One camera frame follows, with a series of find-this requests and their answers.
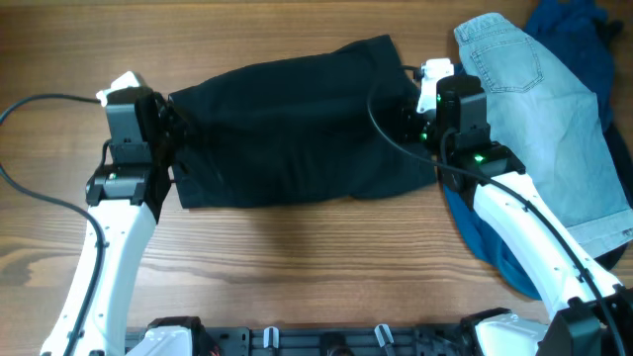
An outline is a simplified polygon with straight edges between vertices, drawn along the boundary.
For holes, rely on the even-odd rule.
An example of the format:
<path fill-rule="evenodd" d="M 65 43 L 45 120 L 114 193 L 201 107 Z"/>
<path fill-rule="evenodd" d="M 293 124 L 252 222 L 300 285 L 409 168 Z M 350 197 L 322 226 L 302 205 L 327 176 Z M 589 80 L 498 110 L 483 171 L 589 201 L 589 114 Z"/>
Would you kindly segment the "black shorts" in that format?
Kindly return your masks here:
<path fill-rule="evenodd" d="M 416 94 L 388 36 L 249 65 L 171 94 L 190 129 L 173 172 L 185 209 L 371 200 L 435 182 L 392 146 Z"/>

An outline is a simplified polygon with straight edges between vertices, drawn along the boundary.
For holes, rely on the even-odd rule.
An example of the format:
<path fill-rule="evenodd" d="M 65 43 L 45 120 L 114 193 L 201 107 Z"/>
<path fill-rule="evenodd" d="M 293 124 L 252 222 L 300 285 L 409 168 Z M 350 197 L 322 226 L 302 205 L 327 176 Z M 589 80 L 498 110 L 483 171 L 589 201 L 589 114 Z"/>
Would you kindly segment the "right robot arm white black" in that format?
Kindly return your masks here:
<path fill-rule="evenodd" d="M 501 238 L 536 288 L 543 324 L 507 309 L 461 321 L 468 355 L 629 355 L 632 292 L 591 258 L 549 210 L 511 150 L 490 139 L 485 113 L 465 129 L 404 110 L 401 142 L 437 154 L 434 166 Z"/>

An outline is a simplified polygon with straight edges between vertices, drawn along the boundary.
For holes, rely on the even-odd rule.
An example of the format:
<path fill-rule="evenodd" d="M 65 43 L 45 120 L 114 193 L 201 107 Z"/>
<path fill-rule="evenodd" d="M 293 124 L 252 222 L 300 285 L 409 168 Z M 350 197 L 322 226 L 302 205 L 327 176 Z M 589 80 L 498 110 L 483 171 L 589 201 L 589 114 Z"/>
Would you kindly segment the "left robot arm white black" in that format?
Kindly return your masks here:
<path fill-rule="evenodd" d="M 44 355 L 122 355 L 137 270 L 172 181 L 175 108 L 147 88 L 103 96 L 112 161 L 98 167 L 86 193 L 85 240 Z"/>

